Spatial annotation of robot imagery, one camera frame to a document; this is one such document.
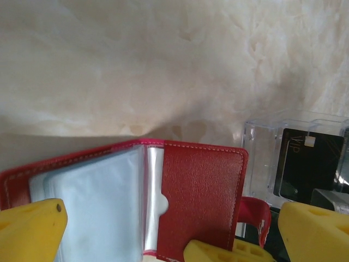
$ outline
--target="red leather cover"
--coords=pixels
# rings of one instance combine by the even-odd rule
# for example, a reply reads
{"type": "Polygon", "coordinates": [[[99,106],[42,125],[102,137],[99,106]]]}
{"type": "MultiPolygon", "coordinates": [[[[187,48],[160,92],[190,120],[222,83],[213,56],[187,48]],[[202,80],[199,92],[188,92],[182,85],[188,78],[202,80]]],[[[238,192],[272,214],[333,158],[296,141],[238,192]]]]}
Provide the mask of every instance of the red leather cover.
{"type": "Polygon", "coordinates": [[[184,262],[192,239],[232,250],[248,154],[244,149],[166,141],[159,259],[184,262]]]}
{"type": "Polygon", "coordinates": [[[36,162],[0,173],[0,209],[29,204],[28,180],[39,173],[135,145],[165,149],[162,193],[169,209],[160,217],[157,257],[183,262],[191,239],[231,250],[248,160],[241,148],[140,139],[36,162]]]}
{"type": "Polygon", "coordinates": [[[15,206],[26,205],[31,202],[29,193],[29,179],[37,174],[76,164],[113,152],[124,150],[135,145],[160,146],[164,144],[160,139],[136,139],[113,145],[84,150],[66,156],[47,159],[10,169],[0,173],[0,210],[15,206]]]}

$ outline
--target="acrylic box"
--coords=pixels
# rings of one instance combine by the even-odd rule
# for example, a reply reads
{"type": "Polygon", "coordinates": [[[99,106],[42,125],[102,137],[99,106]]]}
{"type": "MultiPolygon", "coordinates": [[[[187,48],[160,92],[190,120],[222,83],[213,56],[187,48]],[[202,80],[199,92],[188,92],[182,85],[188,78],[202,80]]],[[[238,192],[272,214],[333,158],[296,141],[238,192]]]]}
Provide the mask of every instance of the acrylic box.
{"type": "Polygon", "coordinates": [[[286,201],[307,203],[315,188],[346,191],[348,127],[349,118],[300,110],[246,121],[244,194],[281,208],[286,201]]]}

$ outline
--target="marble surface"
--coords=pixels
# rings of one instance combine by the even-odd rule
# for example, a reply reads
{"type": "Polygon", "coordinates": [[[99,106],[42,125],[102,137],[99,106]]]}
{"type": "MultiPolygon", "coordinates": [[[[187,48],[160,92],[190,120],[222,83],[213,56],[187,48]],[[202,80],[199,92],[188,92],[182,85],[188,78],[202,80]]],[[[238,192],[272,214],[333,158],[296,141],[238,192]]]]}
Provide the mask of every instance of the marble surface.
{"type": "Polygon", "coordinates": [[[349,1],[2,0],[0,169],[134,136],[349,116],[349,1]]]}

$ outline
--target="clear plastic pocket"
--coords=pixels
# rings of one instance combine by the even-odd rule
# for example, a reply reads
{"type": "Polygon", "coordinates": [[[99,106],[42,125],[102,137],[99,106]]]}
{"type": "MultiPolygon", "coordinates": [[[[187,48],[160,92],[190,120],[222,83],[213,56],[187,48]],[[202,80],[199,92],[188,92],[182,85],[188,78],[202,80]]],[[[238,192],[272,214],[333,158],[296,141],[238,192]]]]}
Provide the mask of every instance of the clear plastic pocket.
{"type": "Polygon", "coordinates": [[[31,178],[32,202],[60,198],[68,213],[55,261],[138,262],[156,250],[162,162],[163,149],[135,146],[31,178]]]}

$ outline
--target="clear acrylic holder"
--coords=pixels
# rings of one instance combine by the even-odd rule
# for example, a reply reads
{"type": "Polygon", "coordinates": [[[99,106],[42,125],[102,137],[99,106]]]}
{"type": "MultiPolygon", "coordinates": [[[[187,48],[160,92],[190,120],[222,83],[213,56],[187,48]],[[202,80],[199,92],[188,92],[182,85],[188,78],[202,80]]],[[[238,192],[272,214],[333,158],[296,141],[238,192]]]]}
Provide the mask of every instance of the clear acrylic holder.
{"type": "Polygon", "coordinates": [[[345,157],[349,118],[315,112],[286,110],[245,123],[242,147],[249,152],[244,194],[281,208],[290,201],[275,195],[274,186],[278,167],[282,134],[285,128],[343,136],[344,146],[339,160],[338,174],[345,157]]]}

